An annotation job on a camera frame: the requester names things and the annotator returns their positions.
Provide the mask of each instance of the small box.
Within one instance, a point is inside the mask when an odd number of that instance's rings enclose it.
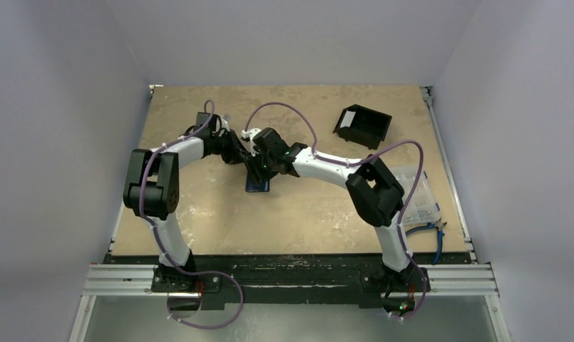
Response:
[[[361,105],[351,105],[342,111],[333,133],[346,141],[351,140],[376,150],[379,143],[385,140],[390,122],[390,115]]]

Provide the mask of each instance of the wooden board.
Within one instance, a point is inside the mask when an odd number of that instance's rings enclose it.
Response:
[[[260,104],[282,101],[301,110],[317,132],[321,152],[366,157],[368,148],[332,133],[341,110],[360,104],[393,116],[386,140],[418,140],[424,169],[447,221],[444,252],[466,251],[434,129],[419,87],[412,85],[289,85],[156,88],[140,147],[157,147],[182,134],[213,99],[217,114],[229,114],[240,132]],[[312,135],[288,109],[262,109],[251,127],[274,128],[287,143],[310,145]],[[389,166],[416,164],[419,154],[405,145],[381,157]],[[347,191],[319,180],[278,175],[266,193],[245,192],[244,165],[225,165],[219,156],[193,162],[180,171],[178,221],[184,240],[196,254],[282,254],[380,252],[374,229],[362,221]],[[157,254],[149,229],[133,212],[122,211],[114,255]],[[409,239],[415,252],[436,248],[435,232]]]

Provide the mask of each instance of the pliers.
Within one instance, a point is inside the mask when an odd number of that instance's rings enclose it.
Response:
[[[439,219],[435,223],[428,223],[425,226],[414,227],[406,231],[406,235],[409,236],[410,234],[414,234],[422,230],[436,229],[436,239],[438,241],[438,247],[436,248],[436,256],[434,257],[434,260],[431,263],[432,265],[438,264],[438,260],[440,259],[440,255],[442,254],[442,238],[444,237],[444,226],[446,226],[446,223],[448,222],[442,223],[442,219]]]

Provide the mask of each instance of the white wall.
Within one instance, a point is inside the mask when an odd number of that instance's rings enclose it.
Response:
[[[514,339],[574,341],[574,1],[482,1],[435,95]]]
[[[148,101],[106,3],[0,0],[0,341],[66,341]]]
[[[149,83],[431,85],[480,0],[108,0]]]

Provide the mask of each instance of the metal frame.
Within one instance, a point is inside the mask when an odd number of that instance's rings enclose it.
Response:
[[[438,128],[438,123],[436,122],[436,116],[434,114],[434,106],[432,100],[434,99],[433,96],[430,95],[430,87],[421,87],[421,94],[423,96],[423,100],[427,106],[427,110],[429,112],[429,118],[431,119],[431,125],[434,127],[434,133],[436,136],[436,140],[438,142],[438,147],[440,148],[440,155],[442,156],[442,162],[444,164],[444,170],[446,171],[446,177],[449,179],[449,185],[451,187],[451,195],[453,197],[453,201],[455,202],[456,211],[459,220],[461,221],[461,228],[463,230],[464,237],[470,237],[469,231],[467,230],[467,223],[465,221],[465,216],[463,215],[463,208],[461,207],[461,201],[458,198],[458,192],[456,189],[455,181],[453,178],[453,173],[451,171],[451,164],[449,162],[449,158],[446,156],[446,150],[444,149],[444,143],[442,142],[442,136],[440,135],[440,129]]]
[[[497,287],[490,265],[420,265],[427,268],[432,291],[428,296],[494,296]],[[196,297],[196,293],[150,290],[154,265],[91,265],[84,296]],[[406,296],[392,293],[390,296]]]
[[[96,296],[86,296],[81,297],[81,302],[78,307],[77,317],[75,318],[75,323],[73,324],[73,330],[69,342],[81,342],[85,340],[85,335],[87,334],[87,328],[89,326],[89,320],[91,318],[91,312],[93,311],[93,305],[96,303]]]
[[[427,296],[484,296],[499,342],[511,342],[498,300],[494,273],[489,264],[420,265],[427,268],[432,291]],[[196,293],[155,293],[150,290],[155,265],[91,265],[70,342],[84,341],[91,312],[98,296],[196,297]],[[392,293],[390,296],[407,296]]]

